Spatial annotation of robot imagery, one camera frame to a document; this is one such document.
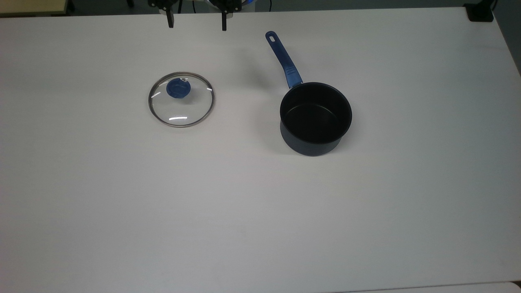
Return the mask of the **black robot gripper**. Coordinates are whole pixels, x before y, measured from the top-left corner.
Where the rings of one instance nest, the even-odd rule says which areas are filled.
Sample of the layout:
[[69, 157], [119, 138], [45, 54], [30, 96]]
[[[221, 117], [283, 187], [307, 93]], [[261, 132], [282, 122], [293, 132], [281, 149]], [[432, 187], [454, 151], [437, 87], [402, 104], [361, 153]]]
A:
[[[203, 0], [203, 2], [207, 2], [210, 6], [215, 7], [221, 12], [223, 31], [227, 31], [228, 14], [242, 11], [242, 7], [245, 5], [244, 0]], [[168, 27], [174, 27], [174, 16], [171, 8], [178, 3], [181, 3], [181, 0], [148, 0], [147, 3], [151, 7], [156, 7], [159, 10], [166, 11]]]

